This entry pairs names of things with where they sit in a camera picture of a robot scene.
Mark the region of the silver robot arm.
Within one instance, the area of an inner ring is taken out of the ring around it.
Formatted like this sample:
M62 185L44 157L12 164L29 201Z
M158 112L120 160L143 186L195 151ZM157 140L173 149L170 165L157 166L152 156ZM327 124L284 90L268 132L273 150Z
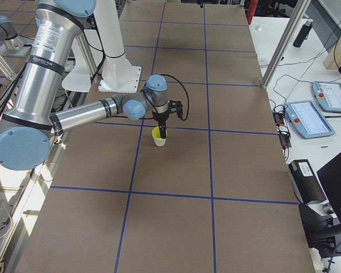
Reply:
M36 19L39 28L18 76L16 101L3 112L0 122L1 166L15 171L33 169L48 157L52 136L118 114L136 121L151 111L165 138L171 110L167 82L153 75L138 89L141 69L126 58L114 1L40 1ZM90 74L102 71L101 90L114 95L53 113L74 41L81 47Z

